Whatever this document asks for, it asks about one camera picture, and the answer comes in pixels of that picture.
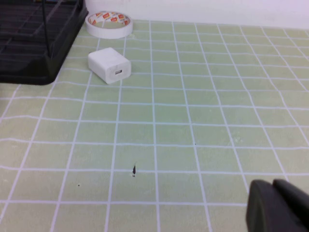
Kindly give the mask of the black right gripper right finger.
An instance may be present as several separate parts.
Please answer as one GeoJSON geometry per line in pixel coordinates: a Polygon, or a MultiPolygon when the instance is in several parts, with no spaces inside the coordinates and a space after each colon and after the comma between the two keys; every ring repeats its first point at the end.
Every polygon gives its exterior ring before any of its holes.
{"type": "Polygon", "coordinates": [[[273,181],[274,188],[283,197],[290,210],[309,230],[309,195],[295,185],[283,179],[273,181]]]}

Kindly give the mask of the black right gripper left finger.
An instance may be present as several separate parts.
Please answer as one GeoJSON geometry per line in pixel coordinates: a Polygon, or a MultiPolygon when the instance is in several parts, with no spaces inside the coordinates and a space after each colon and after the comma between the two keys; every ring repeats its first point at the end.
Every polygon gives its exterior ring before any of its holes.
{"type": "Polygon", "coordinates": [[[273,183],[259,179],[250,184],[246,224],[249,232],[306,231],[273,183]]]}

